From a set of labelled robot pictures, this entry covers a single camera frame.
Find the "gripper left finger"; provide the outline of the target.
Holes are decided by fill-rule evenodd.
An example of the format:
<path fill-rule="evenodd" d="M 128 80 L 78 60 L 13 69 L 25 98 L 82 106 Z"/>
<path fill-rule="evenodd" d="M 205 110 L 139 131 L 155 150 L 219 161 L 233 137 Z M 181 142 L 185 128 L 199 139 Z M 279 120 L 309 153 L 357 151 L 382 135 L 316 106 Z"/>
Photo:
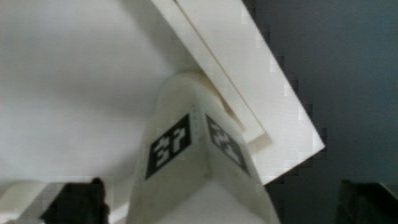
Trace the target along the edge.
<path fill-rule="evenodd" d="M 110 224 L 107 190 L 89 182 L 16 183 L 0 196 L 0 224 Z"/>

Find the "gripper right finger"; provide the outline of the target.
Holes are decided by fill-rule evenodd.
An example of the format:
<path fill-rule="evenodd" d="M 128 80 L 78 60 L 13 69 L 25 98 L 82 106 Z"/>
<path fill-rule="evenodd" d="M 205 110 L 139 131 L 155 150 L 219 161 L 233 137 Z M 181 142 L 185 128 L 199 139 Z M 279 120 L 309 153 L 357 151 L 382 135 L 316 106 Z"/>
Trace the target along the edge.
<path fill-rule="evenodd" d="M 334 224 L 398 224 L 398 196 L 382 183 L 341 181 Z"/>

